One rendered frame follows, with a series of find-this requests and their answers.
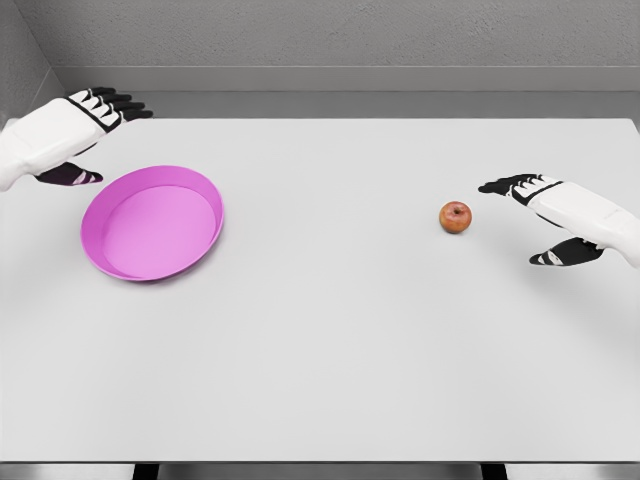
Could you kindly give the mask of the pink round plate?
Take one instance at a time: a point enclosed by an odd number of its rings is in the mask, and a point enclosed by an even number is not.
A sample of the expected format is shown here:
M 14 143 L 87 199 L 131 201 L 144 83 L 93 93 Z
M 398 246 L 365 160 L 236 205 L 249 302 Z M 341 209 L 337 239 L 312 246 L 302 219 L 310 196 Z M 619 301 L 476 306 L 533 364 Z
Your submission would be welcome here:
M 134 282 L 174 276 L 197 263 L 224 222 L 219 189 L 180 166 L 152 166 L 106 186 L 90 203 L 80 240 L 102 272 Z

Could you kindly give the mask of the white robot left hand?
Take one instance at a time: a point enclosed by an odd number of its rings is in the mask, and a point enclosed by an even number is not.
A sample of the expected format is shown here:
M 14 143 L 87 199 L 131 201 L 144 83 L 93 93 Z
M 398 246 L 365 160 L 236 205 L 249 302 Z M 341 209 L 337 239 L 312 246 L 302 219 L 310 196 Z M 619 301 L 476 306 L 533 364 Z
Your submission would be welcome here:
M 11 126 L 9 145 L 26 175 L 59 186 L 100 183 L 103 176 L 71 162 L 116 128 L 150 119 L 143 102 L 111 87 L 55 98 Z

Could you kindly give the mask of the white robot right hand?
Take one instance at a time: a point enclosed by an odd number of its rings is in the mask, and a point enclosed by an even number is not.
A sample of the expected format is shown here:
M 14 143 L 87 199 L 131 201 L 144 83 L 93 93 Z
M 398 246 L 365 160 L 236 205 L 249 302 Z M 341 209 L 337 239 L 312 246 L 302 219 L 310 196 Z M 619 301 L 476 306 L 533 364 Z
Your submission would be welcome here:
M 607 249 L 615 250 L 611 247 L 613 216 L 618 210 L 626 210 L 576 183 L 543 174 L 499 178 L 479 186 L 478 191 L 511 198 L 546 222 L 573 235 L 532 255 L 529 263 L 536 266 L 580 265 L 599 259 Z

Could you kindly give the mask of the red apple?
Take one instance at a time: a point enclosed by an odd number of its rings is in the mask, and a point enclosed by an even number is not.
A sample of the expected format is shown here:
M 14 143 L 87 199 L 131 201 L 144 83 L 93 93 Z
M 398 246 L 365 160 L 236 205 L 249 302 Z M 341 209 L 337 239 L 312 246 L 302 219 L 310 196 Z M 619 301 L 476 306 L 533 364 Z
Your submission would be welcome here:
M 462 233 L 471 225 L 471 222 L 472 211 L 464 202 L 450 201 L 439 211 L 440 226 L 448 233 Z

